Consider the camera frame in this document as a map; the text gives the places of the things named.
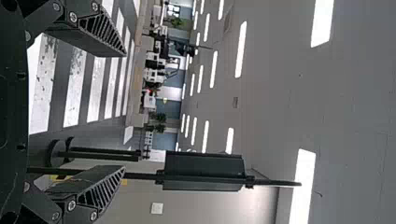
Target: black metal bracket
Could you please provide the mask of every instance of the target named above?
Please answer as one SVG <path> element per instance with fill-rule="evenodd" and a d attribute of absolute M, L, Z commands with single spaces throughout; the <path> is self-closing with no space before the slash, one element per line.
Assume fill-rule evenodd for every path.
<path fill-rule="evenodd" d="M 64 14 L 64 5 L 59 0 L 49 0 L 33 13 L 24 18 L 26 43 L 29 48 L 35 43 L 35 38 L 46 31 Z"/>

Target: white ceiling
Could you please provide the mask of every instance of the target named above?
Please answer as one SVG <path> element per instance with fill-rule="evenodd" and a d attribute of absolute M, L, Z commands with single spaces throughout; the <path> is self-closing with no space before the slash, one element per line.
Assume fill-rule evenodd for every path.
<path fill-rule="evenodd" d="M 298 149 L 313 151 L 310 223 L 393 223 L 396 2 L 335 0 L 331 41 L 315 49 L 315 0 L 225 0 L 225 10 L 232 2 L 232 30 L 222 38 L 219 0 L 206 0 L 205 13 L 214 15 L 207 45 L 219 50 L 219 65 L 213 90 L 211 51 L 200 50 L 189 72 L 198 74 L 205 65 L 202 92 L 186 94 L 183 102 L 182 113 L 198 118 L 194 148 L 201 150 L 208 119 L 207 152 L 224 151 L 227 130 L 234 127 L 233 153 L 271 178 L 293 179 Z M 204 17 L 199 15 L 201 33 Z M 235 79 L 245 20 L 244 67 Z M 186 83 L 190 92 L 190 76 Z M 239 109 L 232 108 L 234 97 Z M 190 138 L 180 136 L 179 143 L 191 147 Z M 291 191 L 280 195 L 277 223 L 286 224 Z"/>

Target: ceiling light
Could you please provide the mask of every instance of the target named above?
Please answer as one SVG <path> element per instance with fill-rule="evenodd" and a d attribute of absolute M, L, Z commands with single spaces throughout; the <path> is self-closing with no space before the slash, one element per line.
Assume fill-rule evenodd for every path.
<path fill-rule="evenodd" d="M 223 9 L 224 9 L 224 0 L 220 0 L 220 2 L 219 2 L 219 21 L 222 18 Z"/>
<path fill-rule="evenodd" d="M 209 33 L 209 25 L 210 25 L 210 13 L 207 13 L 206 23 L 205 23 L 205 32 L 204 32 L 204 42 L 207 41 L 207 35 Z"/>
<path fill-rule="evenodd" d="M 181 117 L 181 132 L 184 132 L 184 121 L 185 121 L 186 115 L 183 114 L 183 116 Z"/>
<path fill-rule="evenodd" d="M 317 0 L 312 26 L 311 48 L 330 40 L 332 30 L 332 9 L 334 0 Z"/>
<path fill-rule="evenodd" d="M 190 60 L 190 54 L 187 54 L 187 59 L 186 59 L 186 71 L 189 70 L 189 60 Z"/>
<path fill-rule="evenodd" d="M 194 94 L 194 82 L 195 82 L 195 74 L 191 76 L 191 87 L 190 87 L 190 96 Z"/>
<path fill-rule="evenodd" d="M 206 153 L 207 134 L 209 133 L 209 120 L 205 122 L 204 140 L 202 141 L 202 153 Z"/>
<path fill-rule="evenodd" d="M 195 9 L 197 8 L 197 0 L 194 0 L 192 4 L 192 16 L 195 16 Z"/>
<path fill-rule="evenodd" d="M 199 69 L 199 77 L 198 77 L 198 88 L 197 88 L 198 93 L 201 92 L 203 75 L 204 75 L 204 66 L 201 65 L 201 67 Z"/>
<path fill-rule="evenodd" d="M 289 224 L 308 224 L 316 156 L 301 148 L 298 151 L 295 181 L 303 185 L 293 190 Z"/>
<path fill-rule="evenodd" d="M 190 115 L 187 116 L 186 120 L 186 132 L 184 132 L 184 137 L 189 137 L 189 128 L 190 128 Z"/>
<path fill-rule="evenodd" d="M 186 94 L 186 83 L 183 84 L 183 91 L 181 93 L 181 99 L 184 100 L 184 95 Z"/>
<path fill-rule="evenodd" d="M 192 134 L 191 134 L 191 145 L 192 146 L 195 144 L 196 131 L 197 131 L 197 117 L 195 117 L 194 121 L 192 122 Z"/>
<path fill-rule="evenodd" d="M 199 46 L 199 42 L 201 41 L 201 33 L 198 32 L 197 34 L 197 42 L 196 42 L 196 46 Z"/>
<path fill-rule="evenodd" d="M 227 146 L 225 148 L 225 152 L 227 154 L 232 154 L 233 153 L 233 128 L 229 128 L 228 129 Z"/>
<path fill-rule="evenodd" d="M 212 60 L 212 73 L 210 74 L 210 89 L 215 87 L 215 79 L 216 79 L 216 68 L 218 66 L 218 52 L 215 51 L 213 53 L 213 60 Z"/>
<path fill-rule="evenodd" d="M 194 30 L 197 29 L 198 25 L 198 11 L 195 12 L 195 17 L 194 17 Z"/>
<path fill-rule="evenodd" d="M 236 55 L 236 67 L 235 67 L 235 77 L 239 78 L 242 75 L 242 65 L 244 62 L 245 53 L 245 40 L 247 37 L 248 23 L 244 21 L 241 24 L 241 30 L 239 33 L 239 43 L 238 43 L 238 53 Z"/>
<path fill-rule="evenodd" d="M 201 0 L 201 15 L 204 14 L 205 0 Z"/>

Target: screw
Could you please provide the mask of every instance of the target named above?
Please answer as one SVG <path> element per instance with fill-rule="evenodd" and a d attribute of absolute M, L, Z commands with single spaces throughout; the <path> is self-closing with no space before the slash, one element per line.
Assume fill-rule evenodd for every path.
<path fill-rule="evenodd" d="M 28 182 L 25 182 L 25 186 L 23 188 L 23 193 L 26 193 L 30 189 L 30 184 Z"/>
<path fill-rule="evenodd" d="M 77 22 L 77 15 L 76 15 L 76 13 L 70 12 L 69 16 L 70 16 L 70 21 L 72 21 L 72 22 L 74 22 L 74 23 Z"/>
<path fill-rule="evenodd" d="M 56 212 L 56 213 L 52 214 L 52 221 L 58 220 L 58 218 L 59 218 L 60 215 L 61 215 L 61 214 L 60 214 L 59 212 Z"/>
<path fill-rule="evenodd" d="M 93 11 L 98 11 L 99 10 L 99 5 L 95 2 L 92 2 L 92 10 Z"/>
<path fill-rule="evenodd" d="M 70 203 L 67 205 L 67 210 L 69 212 L 73 211 L 76 208 L 76 201 L 70 201 Z"/>
<path fill-rule="evenodd" d="M 95 221 L 98 218 L 98 214 L 96 212 L 91 213 L 91 221 Z"/>
<path fill-rule="evenodd" d="M 60 11 L 60 10 L 61 10 L 61 6 L 59 6 L 58 3 L 54 3 L 54 4 L 52 4 L 52 6 L 53 6 L 53 9 L 54 9 L 55 11 Z"/>
<path fill-rule="evenodd" d="M 26 37 L 26 42 L 28 42 L 30 39 L 32 39 L 32 36 L 27 31 L 25 31 L 25 37 Z"/>

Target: black shaft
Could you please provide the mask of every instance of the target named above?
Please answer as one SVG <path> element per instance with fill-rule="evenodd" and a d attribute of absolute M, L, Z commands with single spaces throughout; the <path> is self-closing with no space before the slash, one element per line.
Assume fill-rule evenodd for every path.
<path fill-rule="evenodd" d="M 130 156 L 140 156 L 139 151 L 128 151 L 128 150 L 116 150 L 108 148 L 93 148 L 93 147 L 71 147 L 71 152 L 88 152 L 88 153 L 106 153 L 113 155 L 130 155 Z"/>
<path fill-rule="evenodd" d="M 83 152 L 59 152 L 58 157 L 105 161 L 139 161 L 139 158 L 136 156 L 107 155 L 97 153 L 92 154 Z"/>
<path fill-rule="evenodd" d="M 84 170 L 75 169 L 56 169 L 56 168 L 41 168 L 29 167 L 27 173 L 42 174 L 42 175 L 76 175 Z M 124 179 L 139 179 L 139 180 L 155 180 L 155 181 L 185 181 L 185 182 L 201 182 L 201 183 L 218 183 L 218 184 L 251 184 L 260 186 L 271 186 L 281 188 L 293 188 L 301 186 L 301 183 L 283 180 L 264 180 L 258 179 L 252 182 L 245 178 L 224 178 L 224 177 L 209 177 L 209 176 L 186 176 L 186 175 L 155 175 L 155 174 L 141 174 L 141 173 L 125 173 Z"/>

